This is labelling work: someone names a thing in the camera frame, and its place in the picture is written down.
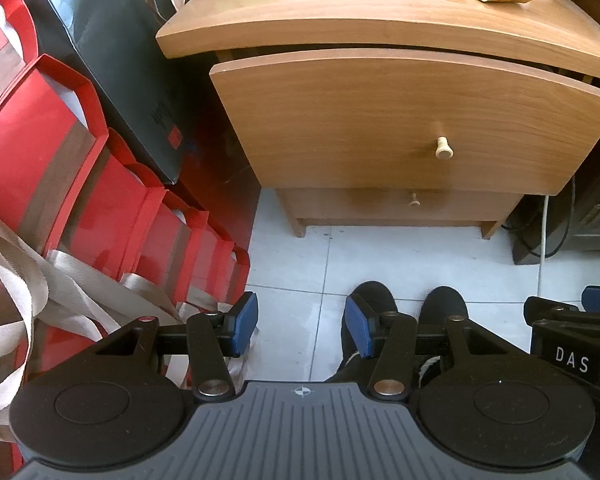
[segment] person's foot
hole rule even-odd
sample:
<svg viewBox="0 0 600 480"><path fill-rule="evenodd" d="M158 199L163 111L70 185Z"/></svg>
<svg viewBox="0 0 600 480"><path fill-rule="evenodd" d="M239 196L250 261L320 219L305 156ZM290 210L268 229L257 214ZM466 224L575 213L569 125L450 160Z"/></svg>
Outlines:
<svg viewBox="0 0 600 480"><path fill-rule="evenodd" d="M443 325L446 316L469 317L469 313L464 299L457 290L450 286L439 286L427 294L418 323Z"/></svg>
<svg viewBox="0 0 600 480"><path fill-rule="evenodd" d="M398 307L395 304L394 296L391 294L391 291L380 282L361 283L351 294L359 295L376 314L382 314L383 312L388 311L398 311ZM342 314L340 340L342 342L342 364L340 367L342 367L347 363L351 356L358 351L349 329L347 328L344 314Z"/></svg>

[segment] wooden knob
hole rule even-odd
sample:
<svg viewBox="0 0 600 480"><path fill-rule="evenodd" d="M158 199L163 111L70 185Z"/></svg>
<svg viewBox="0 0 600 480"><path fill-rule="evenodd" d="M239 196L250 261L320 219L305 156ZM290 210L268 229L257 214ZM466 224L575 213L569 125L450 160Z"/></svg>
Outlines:
<svg viewBox="0 0 600 480"><path fill-rule="evenodd" d="M418 207L420 205L420 200L415 193L411 193L411 201L409 202L410 207Z"/></svg>
<svg viewBox="0 0 600 480"><path fill-rule="evenodd" d="M449 160L454 156L454 150L449 147L446 137L438 137L438 148L436 149L437 160Z"/></svg>

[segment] gray ribbed panel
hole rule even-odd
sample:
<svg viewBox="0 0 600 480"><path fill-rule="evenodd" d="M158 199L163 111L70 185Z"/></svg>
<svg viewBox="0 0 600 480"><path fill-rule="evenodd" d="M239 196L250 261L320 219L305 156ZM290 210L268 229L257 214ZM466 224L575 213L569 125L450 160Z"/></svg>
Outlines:
<svg viewBox="0 0 600 480"><path fill-rule="evenodd" d="M183 433L142 463L66 473L31 463L16 480L586 480L573 463L551 471L486 472L447 456L399 404L355 384L248 383L235 400L200 407Z"/></svg>

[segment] silver bolt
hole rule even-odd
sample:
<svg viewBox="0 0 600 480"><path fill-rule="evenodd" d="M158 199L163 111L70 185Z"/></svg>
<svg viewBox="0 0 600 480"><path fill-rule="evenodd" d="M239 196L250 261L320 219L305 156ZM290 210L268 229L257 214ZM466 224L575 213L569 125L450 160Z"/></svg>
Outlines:
<svg viewBox="0 0 600 480"><path fill-rule="evenodd" d="M198 391L207 397L219 397L229 391L229 384L222 379L209 379L198 386Z"/></svg>
<svg viewBox="0 0 600 480"><path fill-rule="evenodd" d="M380 395L399 395L404 391L404 384L393 379L384 379L374 384L374 390Z"/></svg>

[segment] wooden drawer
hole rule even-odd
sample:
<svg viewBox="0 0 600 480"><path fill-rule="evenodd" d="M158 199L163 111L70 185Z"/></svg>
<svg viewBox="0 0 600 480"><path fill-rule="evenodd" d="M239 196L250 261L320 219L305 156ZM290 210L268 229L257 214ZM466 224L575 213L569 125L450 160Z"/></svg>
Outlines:
<svg viewBox="0 0 600 480"><path fill-rule="evenodd" d="M302 224L478 225L506 218L522 195L405 189L279 189ZM410 205L416 199L420 205Z"/></svg>
<svg viewBox="0 0 600 480"><path fill-rule="evenodd" d="M263 187L557 194L600 136L600 89L478 56L310 50L210 75Z"/></svg>

